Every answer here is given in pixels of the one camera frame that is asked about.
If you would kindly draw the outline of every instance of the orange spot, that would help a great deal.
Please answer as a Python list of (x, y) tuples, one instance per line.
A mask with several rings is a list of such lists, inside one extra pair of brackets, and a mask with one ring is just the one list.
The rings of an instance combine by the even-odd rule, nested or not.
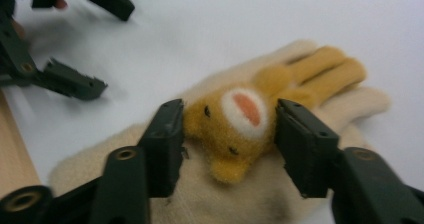
[(236, 94), (233, 96), (233, 99), (252, 125), (258, 126), (261, 122), (261, 117), (255, 103), (244, 94)]

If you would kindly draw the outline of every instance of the metal screw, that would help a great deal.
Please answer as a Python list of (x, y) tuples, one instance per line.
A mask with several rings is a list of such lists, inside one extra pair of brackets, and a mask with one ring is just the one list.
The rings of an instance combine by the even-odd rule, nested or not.
[(10, 201), (8, 201), (4, 209), (8, 212), (17, 212), (25, 210), (35, 203), (37, 203), (41, 198), (41, 194), (38, 192), (27, 192), (22, 193), (17, 196), (14, 196)]
[(131, 149), (125, 149), (125, 150), (121, 150), (118, 153), (116, 153), (115, 158), (120, 160), (120, 161), (124, 161), (124, 160), (128, 160), (131, 159), (133, 157), (135, 157), (137, 155), (137, 152)]
[(363, 150), (363, 149), (354, 150), (353, 151), (353, 154), (357, 158), (359, 158), (361, 160), (364, 160), (364, 161), (372, 161), (372, 160), (375, 159), (375, 155), (372, 152), (368, 151), (368, 150)]
[(25, 72), (32, 72), (34, 70), (34, 67), (30, 63), (27, 63), (27, 62), (26, 63), (22, 63), (21, 64), (21, 68)]

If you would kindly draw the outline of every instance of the glove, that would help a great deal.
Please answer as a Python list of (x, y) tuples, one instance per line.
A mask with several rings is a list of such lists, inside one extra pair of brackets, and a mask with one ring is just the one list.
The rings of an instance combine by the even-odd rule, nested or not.
[[(239, 80), (250, 80), (264, 67), (293, 62), (314, 53), (315, 48), (316, 45), (309, 41), (295, 42), (215, 74), (178, 97), (195, 102), (203, 95), (203, 89), (209, 92)], [(364, 147), (366, 143), (352, 121), (382, 112), (388, 103), (388, 98), (381, 92), (358, 88), (331, 98), (315, 108), (314, 113), (341, 135), (342, 147)], [(146, 126), (133, 125), (64, 160), (50, 176), (55, 193), (61, 195), (101, 175), (108, 153), (121, 146), (137, 144)], [(169, 198), (151, 200), (152, 223), (294, 223), (322, 202), (300, 197), (283, 169), (281, 154), (276, 150), (260, 157), (243, 182), (225, 185), (209, 175), (206, 154), (198, 143), (186, 140), (184, 146), (188, 149), (189, 159), (185, 159), (181, 166), (174, 194)]]

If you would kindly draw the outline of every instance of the plush bear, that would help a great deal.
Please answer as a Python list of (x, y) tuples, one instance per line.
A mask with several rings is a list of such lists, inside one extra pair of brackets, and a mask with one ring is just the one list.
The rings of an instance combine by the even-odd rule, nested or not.
[(279, 98), (313, 109), (365, 79), (358, 61), (334, 47), (286, 65), (261, 69), (248, 82), (206, 93), (184, 113), (184, 133), (204, 147), (216, 180), (240, 182), (249, 166), (274, 145)]

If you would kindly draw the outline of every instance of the white patch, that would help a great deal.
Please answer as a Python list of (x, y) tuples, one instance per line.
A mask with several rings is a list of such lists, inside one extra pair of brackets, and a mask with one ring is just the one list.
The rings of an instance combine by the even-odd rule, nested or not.
[[(239, 94), (249, 98), (256, 106), (259, 116), (259, 123), (256, 123), (256, 125), (254, 125), (254, 123), (252, 123), (251, 120), (246, 117), (243, 110), (234, 100), (234, 97)], [(221, 106), (224, 112), (224, 116), (227, 118), (228, 122), (241, 135), (246, 138), (254, 139), (260, 139), (263, 136), (266, 128), (268, 127), (267, 109), (263, 100), (253, 90), (246, 88), (232, 89), (222, 96)]]

